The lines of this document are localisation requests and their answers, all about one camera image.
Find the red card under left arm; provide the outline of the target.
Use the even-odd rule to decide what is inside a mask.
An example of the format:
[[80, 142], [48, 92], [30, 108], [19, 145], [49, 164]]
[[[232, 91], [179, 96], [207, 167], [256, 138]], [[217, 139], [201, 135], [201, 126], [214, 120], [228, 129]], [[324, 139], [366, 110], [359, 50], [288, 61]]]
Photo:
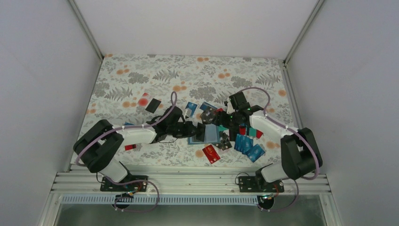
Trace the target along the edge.
[[130, 151], [136, 148], [136, 144], [132, 144], [132, 145], [126, 145], [124, 146], [126, 151]]

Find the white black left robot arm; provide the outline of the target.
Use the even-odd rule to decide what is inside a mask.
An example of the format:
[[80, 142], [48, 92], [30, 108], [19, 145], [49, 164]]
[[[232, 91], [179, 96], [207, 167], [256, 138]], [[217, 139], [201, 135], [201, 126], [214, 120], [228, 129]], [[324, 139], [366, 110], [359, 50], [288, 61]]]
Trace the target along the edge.
[[82, 161], [91, 173], [101, 173], [120, 191], [130, 187], [131, 177], [124, 165], [115, 159], [120, 147], [155, 144], [167, 136], [176, 139], [193, 137], [204, 131], [187, 121], [183, 111], [169, 107], [163, 115], [141, 125], [113, 126], [108, 120], [98, 121], [73, 145], [76, 164]]

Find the teal leather card holder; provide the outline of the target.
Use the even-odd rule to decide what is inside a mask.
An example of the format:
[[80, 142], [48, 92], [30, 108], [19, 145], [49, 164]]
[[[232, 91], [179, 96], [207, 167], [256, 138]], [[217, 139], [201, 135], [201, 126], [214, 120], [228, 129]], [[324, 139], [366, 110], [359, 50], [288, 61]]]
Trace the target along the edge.
[[214, 124], [200, 125], [201, 132], [188, 138], [188, 145], [216, 144], [219, 143], [220, 135], [218, 127]]

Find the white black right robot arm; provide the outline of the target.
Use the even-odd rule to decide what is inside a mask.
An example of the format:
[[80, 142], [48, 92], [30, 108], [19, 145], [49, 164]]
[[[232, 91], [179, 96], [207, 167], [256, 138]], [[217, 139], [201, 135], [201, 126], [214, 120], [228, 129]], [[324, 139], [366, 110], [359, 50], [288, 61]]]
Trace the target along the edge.
[[266, 107], [251, 106], [242, 91], [229, 96], [226, 111], [216, 112], [212, 123], [234, 131], [244, 124], [280, 140], [281, 159], [259, 169], [255, 186], [261, 192], [281, 179], [315, 179], [320, 173], [322, 158], [313, 132], [309, 128], [293, 128], [267, 115]]

